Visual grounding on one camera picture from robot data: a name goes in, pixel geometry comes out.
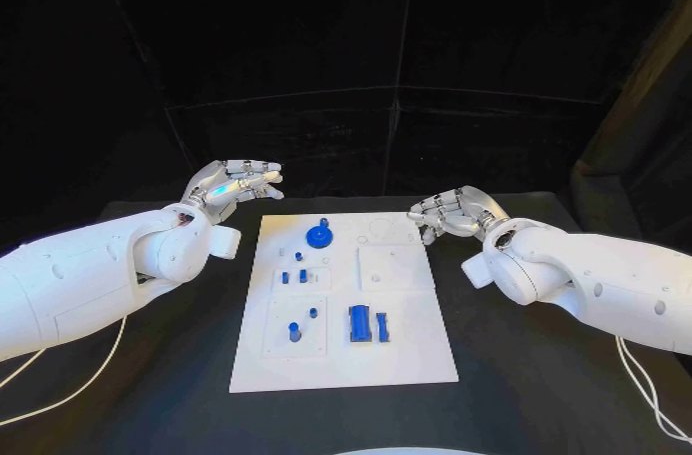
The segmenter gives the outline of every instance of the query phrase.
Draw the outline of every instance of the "robotic arm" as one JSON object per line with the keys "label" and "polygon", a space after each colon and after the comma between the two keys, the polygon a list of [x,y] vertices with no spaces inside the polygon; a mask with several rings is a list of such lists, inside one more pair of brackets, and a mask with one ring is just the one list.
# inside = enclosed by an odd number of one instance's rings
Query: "robotic arm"
{"label": "robotic arm", "polygon": [[104,328],[189,282],[241,233],[218,224],[238,202],[283,198],[281,165],[212,162],[180,203],[53,235],[0,259],[0,361]]}
{"label": "robotic arm", "polygon": [[494,282],[520,305],[554,303],[587,325],[692,355],[691,256],[510,218],[469,186],[422,200],[408,217],[427,226],[427,245],[445,232],[483,242],[481,253],[461,264],[476,288]]}

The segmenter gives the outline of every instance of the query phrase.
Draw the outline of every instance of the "blue small part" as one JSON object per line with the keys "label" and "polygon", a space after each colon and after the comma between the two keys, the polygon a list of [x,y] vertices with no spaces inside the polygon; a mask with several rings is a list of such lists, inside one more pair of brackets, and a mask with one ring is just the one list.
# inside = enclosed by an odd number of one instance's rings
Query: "blue small part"
{"label": "blue small part", "polygon": [[300,330],[298,330],[298,324],[293,322],[288,325],[288,338],[291,339],[291,342],[296,343],[300,340]]}
{"label": "blue small part", "polygon": [[386,331],[386,313],[378,313],[379,341],[389,341],[389,332]]}
{"label": "blue small part", "polygon": [[329,220],[323,218],[320,224],[307,231],[307,244],[313,248],[324,248],[332,243],[334,235],[329,229]]}
{"label": "blue small part", "polygon": [[353,305],[349,308],[352,342],[372,342],[369,313],[370,307],[368,305]]}

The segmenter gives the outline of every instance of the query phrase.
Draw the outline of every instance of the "black table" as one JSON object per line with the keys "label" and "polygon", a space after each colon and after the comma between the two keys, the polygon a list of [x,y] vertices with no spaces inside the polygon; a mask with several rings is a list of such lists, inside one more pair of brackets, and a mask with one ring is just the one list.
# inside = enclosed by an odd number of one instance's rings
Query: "black table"
{"label": "black table", "polygon": [[[688,453],[659,431],[611,335],[556,306],[516,305],[460,270],[476,239],[428,248],[458,383],[228,393],[264,214],[405,211],[411,197],[244,203],[235,261],[209,260],[193,282],[131,315],[94,385],[66,405],[0,428],[1,453],[332,454],[383,446],[486,453]],[[500,195],[512,216],[578,227],[549,193]],[[163,206],[110,205],[105,217]],[[118,326],[50,349],[1,390],[0,416],[68,395],[91,377]],[[692,431],[692,381],[675,356],[630,344],[662,406]],[[3,373],[20,360],[1,364]]]}

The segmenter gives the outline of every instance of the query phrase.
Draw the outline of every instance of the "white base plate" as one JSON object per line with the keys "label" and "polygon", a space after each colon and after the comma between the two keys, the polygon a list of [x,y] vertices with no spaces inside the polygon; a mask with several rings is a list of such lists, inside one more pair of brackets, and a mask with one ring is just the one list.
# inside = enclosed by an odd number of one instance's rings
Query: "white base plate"
{"label": "white base plate", "polygon": [[[323,217],[334,240],[317,250],[306,233]],[[369,306],[372,342],[350,342],[353,305]],[[317,308],[314,319],[310,308]],[[385,343],[378,312],[386,313]],[[291,322],[301,332],[296,343]],[[265,216],[229,391],[457,381],[425,247],[405,214]]]}

